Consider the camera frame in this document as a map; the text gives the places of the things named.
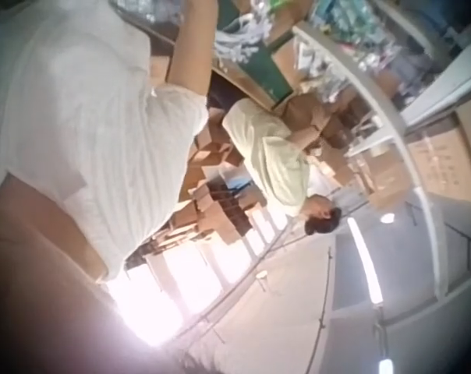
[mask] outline shelf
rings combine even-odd
[[[342,70],[345,77],[349,79],[383,123],[381,130],[374,133],[368,141],[358,145],[357,150],[363,146],[365,149],[369,149],[376,143],[379,144],[390,139],[397,146],[411,176],[415,191],[421,200],[427,223],[434,268],[434,294],[438,299],[444,298],[448,291],[448,249],[445,236],[441,234],[441,213],[424,190],[416,165],[404,142],[403,134],[406,130],[404,119],[379,86],[365,72],[362,72],[334,41],[305,22],[294,26],[293,32],[309,45],[326,54],[332,63]]]
[[[452,59],[448,53],[449,47],[442,39],[426,30],[426,28],[410,14],[391,4],[387,0],[371,0],[383,14],[399,25],[408,35],[414,38],[425,53],[430,56],[442,70],[447,68]]]

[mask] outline metal shelving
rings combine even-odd
[[[375,143],[387,140],[391,140],[397,146],[415,186],[414,190],[420,198],[427,223],[434,268],[434,294],[438,299],[443,299],[448,292],[448,250],[444,235],[444,221],[440,210],[433,204],[424,190],[419,172],[404,142],[403,135],[406,130],[404,118],[377,84],[365,72],[362,72],[334,41],[305,22],[294,26],[293,32],[309,45],[326,54],[342,70],[350,83],[384,123],[383,128],[374,133],[367,141],[363,141],[363,144],[357,150],[361,148],[367,150]]]

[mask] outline bright window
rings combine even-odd
[[[235,283],[251,264],[251,256],[242,240],[226,245],[221,239],[211,241],[211,248],[225,279]]]
[[[182,326],[182,314],[148,265],[131,269],[128,275],[123,271],[106,285],[125,323],[149,345],[166,342]]]
[[[275,237],[275,230],[272,224],[267,221],[263,212],[261,210],[255,210],[253,212],[253,219],[255,224],[261,231],[261,234],[264,236],[264,239],[267,243],[270,243]]]
[[[251,250],[257,256],[259,256],[265,249],[265,243],[261,238],[261,235],[254,228],[248,231],[246,239],[250,243]]]
[[[288,216],[276,206],[269,206],[268,213],[270,213],[275,226],[277,226],[279,230],[284,230],[288,224]]]
[[[220,281],[193,243],[169,249],[164,256],[191,312],[202,312],[220,295]]]

